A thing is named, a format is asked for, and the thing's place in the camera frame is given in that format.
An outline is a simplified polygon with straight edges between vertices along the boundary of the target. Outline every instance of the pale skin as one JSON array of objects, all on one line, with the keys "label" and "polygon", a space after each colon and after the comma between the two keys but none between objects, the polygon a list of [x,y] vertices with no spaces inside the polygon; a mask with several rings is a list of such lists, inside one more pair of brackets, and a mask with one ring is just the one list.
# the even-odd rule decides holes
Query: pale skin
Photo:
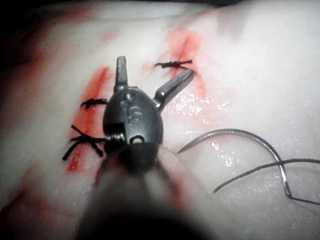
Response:
[{"label": "pale skin", "polygon": [[[103,137],[105,106],[85,110],[80,104],[110,99],[118,56],[126,56],[129,84],[150,97],[180,72],[155,63],[192,59],[185,66],[197,76],[162,113],[163,145],[171,152],[207,131],[237,128],[267,140],[283,159],[320,159],[317,1],[222,8],[70,3],[43,9],[39,23],[14,37],[16,64],[1,73],[1,224],[25,238],[73,238],[105,155],[84,144],[67,161],[61,158],[69,139],[78,136],[71,124]],[[234,136],[207,140],[178,157],[208,193],[274,161],[257,144]],[[319,171],[317,164],[287,165],[292,194],[320,202]],[[230,231],[247,239],[320,237],[320,207],[286,198],[276,166],[212,199],[213,208],[225,209],[237,222]]]}]

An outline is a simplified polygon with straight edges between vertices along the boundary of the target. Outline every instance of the red blood stain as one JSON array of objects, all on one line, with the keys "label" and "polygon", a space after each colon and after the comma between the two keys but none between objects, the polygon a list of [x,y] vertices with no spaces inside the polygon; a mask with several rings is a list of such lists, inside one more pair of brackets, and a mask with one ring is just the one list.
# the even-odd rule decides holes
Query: red blood stain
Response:
[{"label": "red blood stain", "polygon": [[[193,69],[197,73],[194,82],[197,83],[199,96],[206,97],[206,85],[195,63],[195,57],[199,51],[202,37],[196,31],[178,27],[169,31],[165,40],[168,43],[169,50],[162,54],[162,56],[170,54],[172,61],[183,62],[193,60],[193,64],[188,64],[188,68]],[[180,69],[173,68],[171,70],[172,78],[175,77],[179,71]]]},{"label": "red blood stain", "polygon": [[[88,99],[105,98],[103,95],[106,84],[113,75],[108,67],[99,68],[92,76],[91,80],[85,88],[82,97],[82,102]],[[100,111],[105,106],[92,106],[89,109],[81,107],[76,114],[73,125],[80,129],[83,133],[93,137],[103,137],[103,112]],[[70,164],[67,168],[68,172],[79,172],[83,170],[84,153],[88,149],[88,144],[80,144],[76,147],[75,153],[72,156]]]},{"label": "red blood stain", "polygon": [[117,35],[118,34],[115,30],[108,30],[102,34],[101,40],[102,40],[102,42],[107,42],[112,39],[115,39]]}]

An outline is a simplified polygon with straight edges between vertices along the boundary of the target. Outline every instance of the blood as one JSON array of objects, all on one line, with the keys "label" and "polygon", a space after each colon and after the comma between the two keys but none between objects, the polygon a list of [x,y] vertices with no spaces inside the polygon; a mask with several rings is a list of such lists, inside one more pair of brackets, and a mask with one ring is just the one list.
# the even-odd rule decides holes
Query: blood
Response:
[{"label": "blood", "polygon": [[[82,102],[85,102],[88,99],[105,98],[107,84],[112,76],[113,74],[107,66],[97,69],[85,88],[84,94],[82,95]],[[74,118],[73,125],[87,135],[97,138],[103,137],[102,120],[104,109],[104,105],[91,106],[89,109],[85,109],[84,107],[79,108],[79,111]],[[80,144],[76,147],[75,153],[71,156],[72,159],[67,168],[69,173],[83,170],[85,163],[84,154],[87,150],[95,151],[88,143]]]},{"label": "blood", "polygon": [[102,34],[102,42],[107,42],[116,38],[118,33],[115,30],[107,30]]},{"label": "blood", "polygon": [[[174,30],[168,32],[166,38],[168,43],[168,51],[162,54],[162,56],[169,54],[172,61],[187,61],[193,60],[193,64],[186,64],[186,67],[194,70],[197,75],[194,78],[194,82],[197,84],[198,95],[201,97],[206,97],[206,85],[201,75],[201,72],[198,71],[196,65],[196,56],[202,42],[202,37],[193,30],[189,30],[182,27],[177,27]],[[178,68],[173,68],[171,70],[171,77],[174,78],[179,71]]]}]

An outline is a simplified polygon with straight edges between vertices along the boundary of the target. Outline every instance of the skin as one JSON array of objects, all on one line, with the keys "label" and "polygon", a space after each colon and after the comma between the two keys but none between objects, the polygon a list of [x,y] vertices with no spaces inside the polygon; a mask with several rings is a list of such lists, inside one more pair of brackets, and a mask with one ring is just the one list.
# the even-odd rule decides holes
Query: skin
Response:
[{"label": "skin", "polygon": [[[126,56],[129,84],[150,97],[180,72],[155,63],[193,60],[188,67],[196,78],[161,114],[169,151],[207,131],[238,128],[266,139],[283,159],[320,159],[317,1],[222,8],[68,3],[42,10],[38,23],[9,41],[12,66],[1,73],[0,223],[23,239],[75,235],[103,158],[87,144],[61,158],[78,136],[71,124],[103,137],[105,107],[79,106],[112,96],[118,56]],[[178,157],[208,193],[273,161],[262,147],[234,136]],[[285,168],[294,196],[320,202],[319,165]],[[319,206],[287,199],[276,166],[223,188],[212,196],[212,208],[225,209],[236,222],[230,231],[246,239],[320,237]]]}]

